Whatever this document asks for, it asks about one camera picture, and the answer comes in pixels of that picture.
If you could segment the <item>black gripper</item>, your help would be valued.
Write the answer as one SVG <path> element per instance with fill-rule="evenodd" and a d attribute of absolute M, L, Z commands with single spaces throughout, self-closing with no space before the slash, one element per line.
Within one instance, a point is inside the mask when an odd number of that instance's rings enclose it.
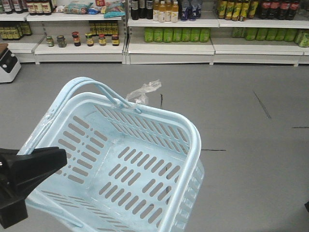
<path fill-rule="evenodd" d="M 0 224 L 7 229 L 28 217 L 25 197 L 67 164 L 65 149 L 36 148 L 19 155 L 16 149 L 0 150 Z"/>

